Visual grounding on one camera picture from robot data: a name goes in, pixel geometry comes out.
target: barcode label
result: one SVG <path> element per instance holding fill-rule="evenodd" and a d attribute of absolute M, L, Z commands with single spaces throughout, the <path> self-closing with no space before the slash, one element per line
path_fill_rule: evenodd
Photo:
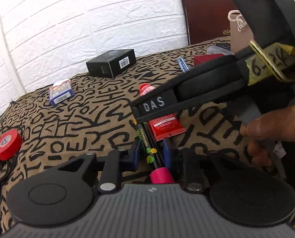
<path fill-rule="evenodd" d="M 65 94 L 61 95 L 60 97 L 57 97 L 56 99 L 54 99 L 54 103 L 58 104 L 59 102 L 62 102 L 63 100 L 65 100 L 66 98 L 70 97 L 70 93 L 66 92 Z"/>
<path fill-rule="evenodd" d="M 127 56 L 126 58 L 122 59 L 119 61 L 120 64 L 120 68 L 122 69 L 123 67 L 127 66 L 128 64 L 130 64 L 130 60 L 129 60 L 129 56 Z"/>

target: red box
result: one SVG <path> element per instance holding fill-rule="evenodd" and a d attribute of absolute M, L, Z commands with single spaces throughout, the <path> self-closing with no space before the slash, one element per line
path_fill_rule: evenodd
<path fill-rule="evenodd" d="M 204 62 L 216 59 L 218 57 L 224 56 L 223 54 L 214 54 L 214 55 L 200 55 L 194 57 L 194 66 L 200 65 Z"/>

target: marker pen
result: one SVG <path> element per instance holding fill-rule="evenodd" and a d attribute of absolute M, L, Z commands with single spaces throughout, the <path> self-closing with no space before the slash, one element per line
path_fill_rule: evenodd
<path fill-rule="evenodd" d="M 170 171 L 165 167 L 163 158 L 158 150 L 156 142 L 153 140 L 149 126 L 147 123 L 137 124 L 141 146 L 144 149 L 146 162 L 152 168 L 150 174 L 153 184 L 174 183 L 174 179 Z"/>

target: blue pen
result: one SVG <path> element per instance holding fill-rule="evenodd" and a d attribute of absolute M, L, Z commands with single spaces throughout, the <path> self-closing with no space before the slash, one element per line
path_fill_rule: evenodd
<path fill-rule="evenodd" d="M 182 70 L 182 72 L 189 71 L 189 68 L 182 57 L 178 57 L 177 62 L 178 62 L 178 65 L 180 66 L 180 69 Z"/>

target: red cap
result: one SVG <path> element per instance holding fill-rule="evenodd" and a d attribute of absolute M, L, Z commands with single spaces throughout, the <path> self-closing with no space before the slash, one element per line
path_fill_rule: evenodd
<path fill-rule="evenodd" d="M 143 96 L 146 93 L 149 93 L 153 89 L 155 89 L 155 87 L 151 86 L 150 84 L 143 83 L 143 84 L 140 85 L 140 92 L 139 92 L 139 94 L 140 94 L 140 96 Z"/>
<path fill-rule="evenodd" d="M 11 129 L 0 137 L 0 160 L 8 160 L 20 149 L 22 138 L 17 129 Z"/>

